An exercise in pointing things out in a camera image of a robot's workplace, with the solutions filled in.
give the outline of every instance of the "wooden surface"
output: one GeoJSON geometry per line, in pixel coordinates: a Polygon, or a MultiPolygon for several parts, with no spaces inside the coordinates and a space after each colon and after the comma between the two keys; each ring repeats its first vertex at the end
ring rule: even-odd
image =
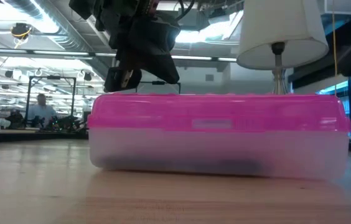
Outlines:
{"type": "Polygon", "coordinates": [[[102,171],[77,140],[0,144],[0,223],[351,223],[335,182],[102,171]]]}

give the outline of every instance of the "man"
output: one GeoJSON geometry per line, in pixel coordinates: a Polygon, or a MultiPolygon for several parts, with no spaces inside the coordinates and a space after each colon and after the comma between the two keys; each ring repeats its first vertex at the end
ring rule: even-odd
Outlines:
{"type": "Polygon", "coordinates": [[[36,116],[38,116],[39,119],[44,118],[44,127],[46,127],[46,125],[49,123],[52,117],[57,115],[57,112],[55,112],[52,106],[46,104],[46,101],[47,99],[45,95],[42,93],[39,94],[37,96],[37,105],[31,106],[27,114],[27,119],[34,119],[36,116]]]}

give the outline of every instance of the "blue shirt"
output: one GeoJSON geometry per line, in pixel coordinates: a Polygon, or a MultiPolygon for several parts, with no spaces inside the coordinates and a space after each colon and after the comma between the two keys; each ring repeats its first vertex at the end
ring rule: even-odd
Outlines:
{"type": "Polygon", "coordinates": [[[56,116],[57,112],[50,105],[33,105],[30,107],[29,112],[27,113],[27,119],[34,119],[36,116],[39,119],[45,118],[44,126],[48,124],[53,116],[56,116]]]}

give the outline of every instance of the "white lampshade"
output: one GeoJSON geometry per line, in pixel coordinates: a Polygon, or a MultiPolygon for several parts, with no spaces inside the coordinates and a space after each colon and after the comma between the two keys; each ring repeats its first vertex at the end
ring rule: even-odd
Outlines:
{"type": "Polygon", "coordinates": [[[271,44],[285,42],[282,67],[311,63],[329,50],[315,0],[246,0],[237,63],[255,70],[275,68],[271,44]]]}

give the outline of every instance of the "translucent plastic box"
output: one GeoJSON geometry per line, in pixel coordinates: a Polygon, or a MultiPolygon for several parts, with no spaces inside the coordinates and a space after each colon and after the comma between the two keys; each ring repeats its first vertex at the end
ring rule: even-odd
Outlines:
{"type": "Polygon", "coordinates": [[[102,95],[88,119],[97,167],[334,179],[350,121],[328,95],[102,95]]]}

